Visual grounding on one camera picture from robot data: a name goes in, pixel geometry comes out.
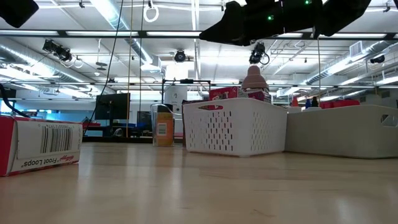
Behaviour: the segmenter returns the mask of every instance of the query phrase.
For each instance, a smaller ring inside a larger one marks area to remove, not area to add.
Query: red box
[[[360,105],[358,100],[337,100],[333,102],[322,102],[320,107],[322,109],[339,108],[344,106]]]
[[[263,91],[255,91],[248,93],[249,98],[253,98],[260,101],[265,101],[265,96]]]
[[[76,163],[81,123],[0,116],[0,176]]]
[[[210,90],[209,92],[209,100],[223,100],[223,99],[231,99],[231,98],[240,98],[240,97],[248,97],[246,93],[244,93],[239,87],[224,87],[216,90]]]

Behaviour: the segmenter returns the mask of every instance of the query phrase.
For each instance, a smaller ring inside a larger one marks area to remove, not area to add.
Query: surveillance camera
[[[184,62],[185,59],[187,59],[187,56],[185,55],[183,50],[177,50],[177,53],[174,56],[174,60],[176,62]]]

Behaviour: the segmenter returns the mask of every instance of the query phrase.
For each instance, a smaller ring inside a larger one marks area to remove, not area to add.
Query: white plastic basket
[[[216,106],[217,110],[200,109]],[[287,110],[251,98],[183,106],[187,150],[248,157],[282,152]]]

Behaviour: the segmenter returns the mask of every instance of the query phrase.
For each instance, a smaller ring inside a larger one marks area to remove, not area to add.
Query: basket hole
[[[384,127],[398,127],[398,117],[394,115],[384,114],[381,116],[380,122]]]

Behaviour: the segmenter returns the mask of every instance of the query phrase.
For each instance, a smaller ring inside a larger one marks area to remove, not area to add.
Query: window
[[[10,115],[12,110],[6,105],[6,103],[3,100],[0,100],[0,102],[1,102],[1,107],[0,107],[1,114]]]

